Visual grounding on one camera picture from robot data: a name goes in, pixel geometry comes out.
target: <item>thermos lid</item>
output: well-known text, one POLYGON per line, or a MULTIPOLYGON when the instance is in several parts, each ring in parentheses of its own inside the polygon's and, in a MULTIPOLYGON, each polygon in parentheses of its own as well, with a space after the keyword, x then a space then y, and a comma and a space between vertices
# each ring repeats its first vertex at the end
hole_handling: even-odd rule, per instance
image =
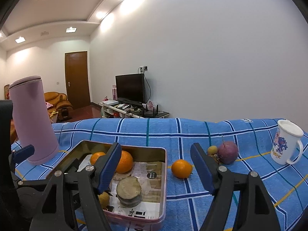
POLYGON ((32 76, 28 76, 28 77, 25 77, 25 78, 22 78, 22 79, 19 79, 15 82, 13 82, 11 85, 10 85, 10 89, 17 86, 17 85, 21 85, 23 83, 26 83, 26 82, 32 82, 32 81, 35 81, 35 80, 40 80, 41 77, 39 75, 32 75, 32 76))

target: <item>white box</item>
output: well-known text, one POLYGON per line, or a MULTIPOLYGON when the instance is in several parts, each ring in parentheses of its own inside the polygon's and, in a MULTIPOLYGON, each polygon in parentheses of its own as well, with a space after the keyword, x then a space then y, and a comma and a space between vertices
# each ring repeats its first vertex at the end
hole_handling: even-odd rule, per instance
POLYGON ((103 101, 103 102, 101 102, 101 103, 104 104, 104 105, 106 105, 106 106, 112 106, 112 105, 117 105, 117 104, 119 104, 118 101, 114 101, 114 100, 111 100, 111 99, 109 99, 108 101, 103 101))
POLYGON ((113 114, 113 109, 107 108, 107 112, 110 113, 110 114, 113 114))

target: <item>tv stand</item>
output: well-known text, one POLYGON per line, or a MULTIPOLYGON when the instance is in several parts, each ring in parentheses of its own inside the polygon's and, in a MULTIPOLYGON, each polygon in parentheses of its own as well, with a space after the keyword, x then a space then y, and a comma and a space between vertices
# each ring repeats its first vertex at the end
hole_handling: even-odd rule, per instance
POLYGON ((114 106, 106 106, 102 102, 100 102, 102 106, 101 113, 102 118, 167 118, 170 113, 163 112, 159 113, 154 117, 148 117, 147 115, 142 116, 142 112, 136 113, 135 111, 128 114, 126 111, 121 108, 115 108, 114 106))

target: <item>pink thermos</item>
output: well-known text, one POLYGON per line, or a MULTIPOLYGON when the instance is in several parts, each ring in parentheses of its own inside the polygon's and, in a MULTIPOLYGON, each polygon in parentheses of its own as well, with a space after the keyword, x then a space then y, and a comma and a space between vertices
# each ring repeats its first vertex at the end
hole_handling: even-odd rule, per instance
POLYGON ((28 158, 33 165, 52 159, 59 143, 51 126, 40 76, 29 76, 10 85, 13 120, 22 147, 32 144, 34 154, 28 158))

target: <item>mug handle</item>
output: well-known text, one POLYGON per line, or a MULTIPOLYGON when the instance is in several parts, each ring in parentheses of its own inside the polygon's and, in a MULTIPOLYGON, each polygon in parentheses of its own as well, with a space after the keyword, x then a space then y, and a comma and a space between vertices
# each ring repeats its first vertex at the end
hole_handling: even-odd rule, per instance
POLYGON ((298 140, 297 141, 297 144, 299 146, 299 155, 298 155, 298 158, 295 160, 295 161, 291 161, 290 159, 287 160, 287 163, 288 164, 295 164, 299 161, 299 159, 301 158, 302 154, 303 154, 303 151, 304 151, 304 147, 303 147, 303 143, 301 142, 301 140, 298 140))

